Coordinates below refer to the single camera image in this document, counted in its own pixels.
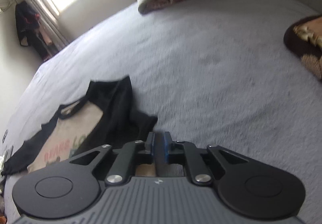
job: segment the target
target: brown pillow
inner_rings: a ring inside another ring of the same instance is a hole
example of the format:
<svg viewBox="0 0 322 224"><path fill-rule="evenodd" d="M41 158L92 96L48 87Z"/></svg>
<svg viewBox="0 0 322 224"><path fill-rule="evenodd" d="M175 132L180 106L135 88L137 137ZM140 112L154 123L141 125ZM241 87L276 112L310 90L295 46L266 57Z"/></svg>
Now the brown pillow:
<svg viewBox="0 0 322 224"><path fill-rule="evenodd" d="M302 31L306 26L304 24L321 16L316 15L301 19L292 24L284 34L286 47L295 53L301 59L302 64L320 80L322 79L322 48L316 45L316 40L312 41L312 36L304 36Z"/></svg>

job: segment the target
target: wall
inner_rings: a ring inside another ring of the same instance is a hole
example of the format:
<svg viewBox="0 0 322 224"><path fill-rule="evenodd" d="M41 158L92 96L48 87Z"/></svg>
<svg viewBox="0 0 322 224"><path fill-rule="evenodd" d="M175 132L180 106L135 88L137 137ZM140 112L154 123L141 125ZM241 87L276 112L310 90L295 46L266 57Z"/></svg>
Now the wall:
<svg viewBox="0 0 322 224"><path fill-rule="evenodd" d="M67 37L73 40L136 0L77 0L58 16Z"/></svg>
<svg viewBox="0 0 322 224"><path fill-rule="evenodd" d="M14 5L0 13L0 141L10 116L42 60L17 38Z"/></svg>

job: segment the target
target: brown cushion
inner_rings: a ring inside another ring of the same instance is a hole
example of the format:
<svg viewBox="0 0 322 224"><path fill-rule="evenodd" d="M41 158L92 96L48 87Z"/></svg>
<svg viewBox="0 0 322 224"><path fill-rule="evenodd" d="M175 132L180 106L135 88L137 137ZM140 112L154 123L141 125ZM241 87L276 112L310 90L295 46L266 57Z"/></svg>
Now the brown cushion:
<svg viewBox="0 0 322 224"><path fill-rule="evenodd" d="M286 47L295 53L301 59L302 64L319 79L322 79L322 49L298 37L293 29L295 26L302 25L321 16L315 15L301 19L292 24L284 34Z"/></svg>

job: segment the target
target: bed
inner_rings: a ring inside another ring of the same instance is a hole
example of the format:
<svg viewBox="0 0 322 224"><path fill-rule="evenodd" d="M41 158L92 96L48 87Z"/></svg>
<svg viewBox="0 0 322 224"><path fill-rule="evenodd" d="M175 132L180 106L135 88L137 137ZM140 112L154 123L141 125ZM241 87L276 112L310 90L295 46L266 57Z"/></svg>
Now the bed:
<svg viewBox="0 0 322 224"><path fill-rule="evenodd" d="M322 218L321 82L283 44L316 12L295 0L186 0L141 16L133 4L85 33L37 71L8 124L15 152L59 104L90 80L129 74L138 108L156 130L198 147L217 144L299 177L299 217ZM8 223L19 214L7 179Z"/></svg>

